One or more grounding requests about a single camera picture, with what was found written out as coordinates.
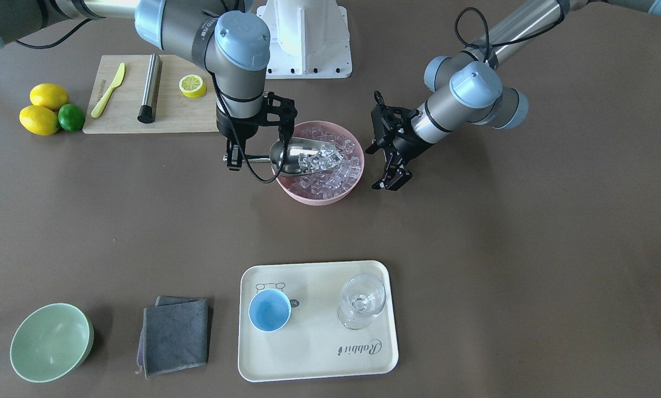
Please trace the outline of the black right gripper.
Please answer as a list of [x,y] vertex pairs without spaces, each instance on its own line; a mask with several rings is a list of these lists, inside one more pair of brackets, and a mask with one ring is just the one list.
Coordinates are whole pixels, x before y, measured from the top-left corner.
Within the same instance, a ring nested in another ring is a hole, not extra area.
[[227,115],[231,110],[231,100],[222,96],[222,102],[217,104],[217,128],[227,139],[226,167],[230,171],[241,169],[241,148],[245,148],[247,139],[252,138],[259,127],[279,128],[279,139],[287,141],[293,135],[295,118],[298,115],[295,101],[275,95],[274,92],[265,92],[259,98],[258,112],[248,118],[235,118]]

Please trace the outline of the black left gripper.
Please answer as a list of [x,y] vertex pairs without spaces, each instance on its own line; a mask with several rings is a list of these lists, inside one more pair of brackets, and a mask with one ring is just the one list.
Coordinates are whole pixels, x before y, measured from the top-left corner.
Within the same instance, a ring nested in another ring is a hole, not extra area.
[[375,154],[383,150],[386,161],[391,164],[385,165],[372,189],[398,191],[412,178],[412,173],[401,165],[421,156],[433,144],[418,136],[412,127],[412,121],[419,116],[418,110],[388,106],[380,92],[374,93],[374,100],[376,105],[371,111],[374,137],[365,152]]

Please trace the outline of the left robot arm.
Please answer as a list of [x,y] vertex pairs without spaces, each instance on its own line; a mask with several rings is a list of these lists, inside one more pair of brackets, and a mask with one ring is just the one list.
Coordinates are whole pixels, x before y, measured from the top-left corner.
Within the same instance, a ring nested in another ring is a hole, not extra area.
[[464,49],[456,56],[437,56],[427,65],[424,83],[432,94],[420,106],[389,106],[376,91],[374,137],[366,154],[382,151],[385,166],[372,188],[398,191],[412,178],[408,163],[464,123],[511,129],[525,121],[527,97],[505,86],[497,68],[562,23],[570,11],[585,6],[585,1],[527,1],[492,29],[480,14],[482,37],[462,42]]

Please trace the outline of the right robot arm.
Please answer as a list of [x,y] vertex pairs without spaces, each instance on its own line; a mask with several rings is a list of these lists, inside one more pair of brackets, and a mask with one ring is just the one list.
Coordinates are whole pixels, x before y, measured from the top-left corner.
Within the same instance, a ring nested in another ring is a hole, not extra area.
[[292,99],[265,90],[270,31],[251,7],[251,1],[0,1],[0,48],[60,21],[132,18],[143,40],[211,75],[227,168],[250,165],[247,139],[260,126],[277,126],[279,174],[290,163],[297,111]]

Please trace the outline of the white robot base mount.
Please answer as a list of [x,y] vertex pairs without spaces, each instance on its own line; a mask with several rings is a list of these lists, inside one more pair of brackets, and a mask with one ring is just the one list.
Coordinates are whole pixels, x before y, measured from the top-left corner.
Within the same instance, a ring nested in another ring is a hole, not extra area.
[[335,1],[268,1],[256,15],[270,30],[268,79],[348,78],[347,11]]

